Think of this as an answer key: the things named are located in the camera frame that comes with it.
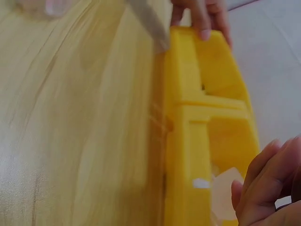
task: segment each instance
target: white sticker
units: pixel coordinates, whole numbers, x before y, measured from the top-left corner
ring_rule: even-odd
[[[193,187],[194,188],[210,188],[210,182],[203,180],[201,178],[197,178],[193,180]]]

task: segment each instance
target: yellow plastic object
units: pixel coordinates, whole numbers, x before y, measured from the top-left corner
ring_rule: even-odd
[[[173,122],[164,225],[211,226],[210,188],[196,188],[194,181],[211,182],[215,168],[223,173],[235,167],[246,175],[259,153],[250,98],[219,32],[202,42],[191,28],[173,28],[164,62],[165,112]]]
[[[210,189],[193,182],[211,181],[212,165],[220,173],[235,167],[244,176],[259,150],[253,125],[244,110],[176,107],[166,152],[165,226],[210,226]]]
[[[220,32],[212,32],[207,42],[188,27],[173,27],[170,36],[171,49],[165,59],[165,102],[170,118],[174,105],[247,106],[252,112],[246,86]]]

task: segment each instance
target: fingernail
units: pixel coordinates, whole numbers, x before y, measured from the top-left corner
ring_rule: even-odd
[[[208,41],[210,38],[211,31],[210,30],[202,30],[200,33],[200,38],[203,41]]]
[[[238,186],[242,186],[242,183],[238,180],[233,180],[231,187],[234,188],[234,187],[238,187]]]
[[[281,146],[280,145],[280,141],[279,141],[279,139],[275,139],[275,140],[273,140],[270,144],[269,144],[270,146],[272,146],[272,145],[277,145],[277,146]]]

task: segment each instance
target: wooden table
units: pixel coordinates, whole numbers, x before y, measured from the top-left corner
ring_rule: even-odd
[[[164,21],[163,3],[150,0]],[[153,59],[123,0],[83,0],[54,21],[0,0],[1,226],[161,225]]]

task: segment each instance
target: blurry object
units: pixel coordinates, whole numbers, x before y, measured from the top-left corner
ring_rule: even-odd
[[[79,0],[16,0],[33,16],[61,17]]]
[[[236,215],[231,202],[231,184],[234,180],[241,183],[244,179],[236,168],[231,168],[218,175],[212,186],[212,212],[218,219],[235,220]]]
[[[146,0],[127,0],[142,26],[155,41],[156,52],[169,49],[169,35],[156,11]]]

